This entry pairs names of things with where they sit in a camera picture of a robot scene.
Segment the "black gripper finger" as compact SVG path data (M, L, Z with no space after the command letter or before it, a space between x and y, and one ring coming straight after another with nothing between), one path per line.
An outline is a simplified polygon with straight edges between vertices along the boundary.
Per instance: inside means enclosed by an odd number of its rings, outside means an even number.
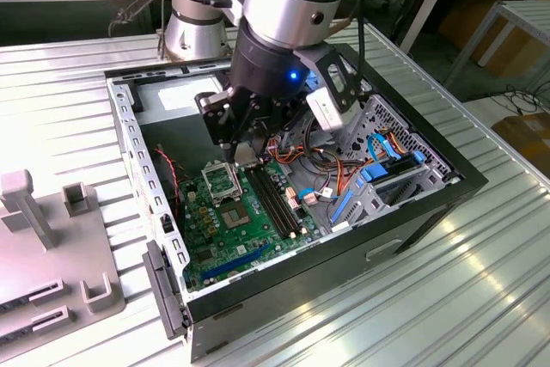
M302 116L298 102L253 103L253 149L257 156L265 151L269 139L288 131Z
M195 96L195 102L211 141L222 149L226 162L234 163L237 145L241 140L239 90L199 93Z

